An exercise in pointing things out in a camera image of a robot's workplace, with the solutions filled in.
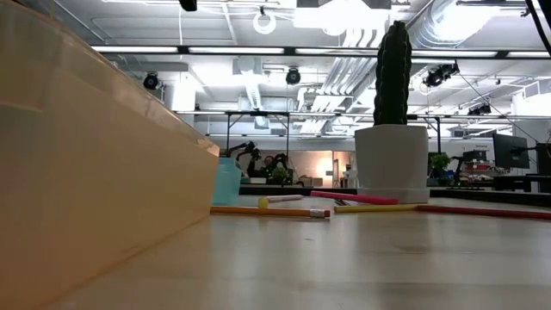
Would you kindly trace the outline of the black office desk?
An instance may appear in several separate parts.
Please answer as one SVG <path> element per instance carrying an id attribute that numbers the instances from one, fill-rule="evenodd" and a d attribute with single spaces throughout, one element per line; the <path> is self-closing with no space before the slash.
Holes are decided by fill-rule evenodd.
<path id="1" fill-rule="evenodd" d="M 551 194 L 551 176 L 528 174 L 525 176 L 499 176 L 492 180 L 494 190 L 522 190 L 525 193 L 533 192 L 532 183 L 537 185 L 538 193 Z"/>

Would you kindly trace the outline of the dark green cactus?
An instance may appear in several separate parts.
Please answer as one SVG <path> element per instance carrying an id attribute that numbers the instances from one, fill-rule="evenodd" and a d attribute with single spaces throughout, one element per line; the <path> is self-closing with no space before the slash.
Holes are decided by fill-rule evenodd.
<path id="1" fill-rule="evenodd" d="M 394 21 L 383 36 L 375 68 L 375 125 L 406 125 L 412 45 L 406 24 Z"/>

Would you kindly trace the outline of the red pencil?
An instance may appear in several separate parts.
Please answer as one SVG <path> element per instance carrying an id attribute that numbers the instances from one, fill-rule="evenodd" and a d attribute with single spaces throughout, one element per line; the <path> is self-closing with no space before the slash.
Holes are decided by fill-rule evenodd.
<path id="1" fill-rule="evenodd" d="M 435 213 L 435 214 L 463 214 L 475 216 L 487 216 L 497 218 L 510 218 L 522 220 L 548 220 L 551 221 L 551 213 L 547 212 L 532 212 L 519 210 L 499 210 L 486 208 L 458 208 L 458 207 L 442 207 L 432 205 L 417 205 L 416 211 Z"/>

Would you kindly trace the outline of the distant black frame stand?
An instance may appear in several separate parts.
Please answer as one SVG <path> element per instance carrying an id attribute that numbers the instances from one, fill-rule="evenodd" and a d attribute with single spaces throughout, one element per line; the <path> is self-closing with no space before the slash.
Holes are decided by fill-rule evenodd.
<path id="1" fill-rule="evenodd" d="M 249 110 L 249 111 L 225 111 L 224 115 L 226 119 L 226 152 L 227 158 L 231 157 L 232 151 L 230 149 L 230 132 L 232 126 L 238 122 L 244 115 L 248 116 L 262 116 L 262 117 L 274 117 L 276 118 L 286 130 L 286 151 L 285 151 L 285 164 L 289 164 L 288 152 L 289 152 L 289 125 L 290 125 L 290 113 L 281 111 L 264 111 L 264 110 Z"/>

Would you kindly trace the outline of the long linear ceiling light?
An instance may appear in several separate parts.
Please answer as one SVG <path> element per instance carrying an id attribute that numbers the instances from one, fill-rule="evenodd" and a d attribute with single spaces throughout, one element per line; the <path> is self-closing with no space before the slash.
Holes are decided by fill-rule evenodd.
<path id="1" fill-rule="evenodd" d="M 289 57 L 344 57 L 375 58 L 377 48 L 359 47 L 295 47 L 295 46 L 92 46 L 102 54 L 162 54 L 208 56 L 289 56 Z M 543 60 L 551 59 L 546 51 L 468 50 L 468 49 L 417 49 L 414 59 L 497 59 Z"/>

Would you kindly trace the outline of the green potted plant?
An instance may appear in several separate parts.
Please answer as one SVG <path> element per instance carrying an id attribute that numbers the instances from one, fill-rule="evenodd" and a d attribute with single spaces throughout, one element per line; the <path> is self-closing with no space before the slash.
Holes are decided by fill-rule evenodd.
<path id="1" fill-rule="evenodd" d="M 431 173 L 433 178 L 443 178 L 450 164 L 450 157 L 445 152 L 439 152 L 431 157 Z"/>

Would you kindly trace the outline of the green translucent plastic tray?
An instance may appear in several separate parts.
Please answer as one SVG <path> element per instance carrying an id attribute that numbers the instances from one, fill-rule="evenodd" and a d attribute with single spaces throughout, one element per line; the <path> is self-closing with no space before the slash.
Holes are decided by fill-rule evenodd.
<path id="1" fill-rule="evenodd" d="M 238 202 L 242 171 L 234 158 L 219 158 L 215 185 L 214 206 L 234 206 Z"/>

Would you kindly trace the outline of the orange pencil with eraser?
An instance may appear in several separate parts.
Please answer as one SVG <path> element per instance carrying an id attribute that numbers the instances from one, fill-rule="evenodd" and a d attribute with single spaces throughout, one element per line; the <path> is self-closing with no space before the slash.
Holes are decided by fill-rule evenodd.
<path id="1" fill-rule="evenodd" d="M 300 217 L 300 218 L 312 218 L 312 219 L 327 219 L 331 217 L 331 211 L 324 210 L 324 209 L 211 207 L 210 213 L 211 214 L 255 215 L 255 216 Z"/>

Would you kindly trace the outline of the black aluminium table frame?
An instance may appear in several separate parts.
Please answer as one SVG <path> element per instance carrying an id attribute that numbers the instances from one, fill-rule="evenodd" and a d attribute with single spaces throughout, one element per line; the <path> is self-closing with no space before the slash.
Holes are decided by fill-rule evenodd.
<path id="1" fill-rule="evenodd" d="M 356 189 L 309 188 L 245 184 L 240 187 L 241 195 L 306 195 L 312 191 L 356 194 Z M 507 191 L 465 190 L 430 188 L 430 198 L 453 198 L 460 200 L 517 204 L 531 207 L 551 208 L 551 194 L 531 194 Z"/>

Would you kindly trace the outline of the orange translucent plastic tray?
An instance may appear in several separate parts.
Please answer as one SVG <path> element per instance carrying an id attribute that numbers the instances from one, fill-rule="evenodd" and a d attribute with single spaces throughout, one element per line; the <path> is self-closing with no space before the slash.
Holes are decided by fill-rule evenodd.
<path id="1" fill-rule="evenodd" d="M 0 310 L 205 217 L 219 148 L 58 22 L 0 0 Z"/>

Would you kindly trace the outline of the silver ventilation duct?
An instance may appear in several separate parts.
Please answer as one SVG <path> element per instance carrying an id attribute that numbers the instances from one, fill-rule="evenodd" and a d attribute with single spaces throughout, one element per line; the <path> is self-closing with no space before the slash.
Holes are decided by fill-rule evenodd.
<path id="1" fill-rule="evenodd" d="M 499 7 L 458 4 L 460 1 L 468 0 L 434 0 L 409 27 L 412 47 L 457 48 L 499 12 Z"/>

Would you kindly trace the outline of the black computer monitor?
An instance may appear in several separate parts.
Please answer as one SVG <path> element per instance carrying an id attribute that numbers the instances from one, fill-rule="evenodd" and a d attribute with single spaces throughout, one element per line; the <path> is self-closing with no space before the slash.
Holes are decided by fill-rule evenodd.
<path id="1" fill-rule="evenodd" d="M 528 142 L 525 138 L 494 133 L 495 165 L 501 168 L 529 168 Z"/>

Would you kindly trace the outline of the hot pink pen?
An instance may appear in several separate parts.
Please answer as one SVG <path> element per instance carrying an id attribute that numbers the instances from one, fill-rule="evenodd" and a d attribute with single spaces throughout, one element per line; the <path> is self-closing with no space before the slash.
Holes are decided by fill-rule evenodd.
<path id="1" fill-rule="evenodd" d="M 342 200 L 342 201 L 351 201 L 351 202 L 361 202 L 373 205 L 397 205 L 399 200 L 392 198 L 379 197 L 374 195 L 352 195 L 352 194 L 342 194 L 334 193 L 327 191 L 311 191 L 310 196 L 328 198 L 333 200 Z"/>

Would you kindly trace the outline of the yellow pencil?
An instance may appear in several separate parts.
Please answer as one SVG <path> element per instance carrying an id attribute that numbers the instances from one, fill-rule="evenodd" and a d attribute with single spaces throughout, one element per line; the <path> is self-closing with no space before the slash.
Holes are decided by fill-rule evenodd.
<path id="1" fill-rule="evenodd" d="M 335 214 L 355 214 L 355 213 L 380 213 L 380 212 L 405 212 L 415 211 L 417 205 L 362 205 L 362 206 L 336 206 Z"/>

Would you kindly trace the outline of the white plant pot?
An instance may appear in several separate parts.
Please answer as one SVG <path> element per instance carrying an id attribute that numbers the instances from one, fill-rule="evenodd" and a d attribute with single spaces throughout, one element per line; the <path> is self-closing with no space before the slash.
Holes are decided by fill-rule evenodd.
<path id="1" fill-rule="evenodd" d="M 426 203 L 429 139 L 425 127 L 378 125 L 355 131 L 357 192 Z"/>

